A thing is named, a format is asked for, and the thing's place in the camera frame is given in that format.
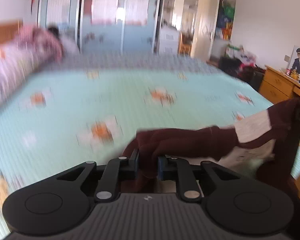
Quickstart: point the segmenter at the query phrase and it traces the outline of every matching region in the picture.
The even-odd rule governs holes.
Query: black hair
[[[57,27],[50,26],[50,27],[47,28],[47,30],[49,32],[51,32],[53,34],[53,36],[55,36],[57,39],[59,39],[60,34],[59,34],[59,29]]]

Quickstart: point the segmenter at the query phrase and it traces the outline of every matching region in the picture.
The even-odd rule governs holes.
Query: desk top
[[[300,88],[300,83],[295,81],[293,78],[291,78],[290,76],[286,75],[285,73],[283,73],[282,71],[280,70],[276,70],[272,67],[269,67],[266,65],[266,68],[273,71],[273,72],[276,72],[278,75],[284,77],[286,80],[290,81],[291,83],[293,83],[294,85],[296,85],[298,88]]]

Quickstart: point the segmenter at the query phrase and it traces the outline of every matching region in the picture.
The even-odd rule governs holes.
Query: ribbed gray panel
[[[97,205],[84,223],[66,233],[40,238],[12,233],[6,239],[289,240],[282,234],[248,238],[228,233],[214,225],[199,205],[186,204],[175,194],[122,194],[113,203]]]

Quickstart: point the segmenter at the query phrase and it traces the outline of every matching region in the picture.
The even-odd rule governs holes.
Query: white door
[[[194,26],[191,57],[206,62],[210,59],[220,0],[199,0]]]

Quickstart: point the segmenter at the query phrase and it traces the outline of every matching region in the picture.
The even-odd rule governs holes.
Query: wooden desk
[[[300,97],[299,82],[281,71],[275,70],[269,66],[266,67],[266,74],[259,89],[261,95],[273,104],[295,96]]]

